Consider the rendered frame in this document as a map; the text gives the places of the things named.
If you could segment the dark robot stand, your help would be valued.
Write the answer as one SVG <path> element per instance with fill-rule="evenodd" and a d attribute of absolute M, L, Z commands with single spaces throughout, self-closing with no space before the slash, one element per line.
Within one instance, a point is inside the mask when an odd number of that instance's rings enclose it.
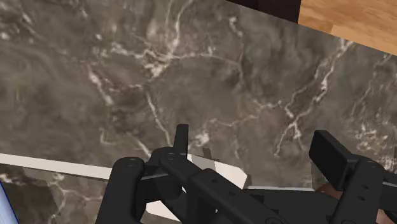
<path fill-rule="evenodd" d="M 227 0 L 253 10 L 297 23 L 302 0 Z"/>

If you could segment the white flat object blue edge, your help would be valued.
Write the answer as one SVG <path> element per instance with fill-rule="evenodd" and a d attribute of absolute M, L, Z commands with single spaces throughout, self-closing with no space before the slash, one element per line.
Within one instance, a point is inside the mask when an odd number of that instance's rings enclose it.
<path fill-rule="evenodd" d="M 19 224 L 10 200 L 0 182 L 0 224 Z"/>

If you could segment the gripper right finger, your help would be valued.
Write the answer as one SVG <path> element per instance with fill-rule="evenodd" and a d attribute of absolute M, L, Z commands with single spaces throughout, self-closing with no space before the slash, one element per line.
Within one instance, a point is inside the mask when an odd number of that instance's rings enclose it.
<path fill-rule="evenodd" d="M 332 187 L 343 192 L 330 224 L 375 224 L 379 209 L 397 221 L 397 174 L 351 153 L 326 130 L 314 132 L 309 157 Z"/>

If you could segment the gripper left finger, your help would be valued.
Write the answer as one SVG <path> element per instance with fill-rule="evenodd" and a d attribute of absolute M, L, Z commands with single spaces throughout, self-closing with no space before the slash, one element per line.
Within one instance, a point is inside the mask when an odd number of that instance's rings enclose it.
<path fill-rule="evenodd" d="M 147 162 L 114 163 L 95 224 L 142 224 L 147 204 L 157 200 L 182 224 L 289 224 L 216 171 L 189 161 L 188 130 L 179 124 L 173 146 L 155 149 Z"/>

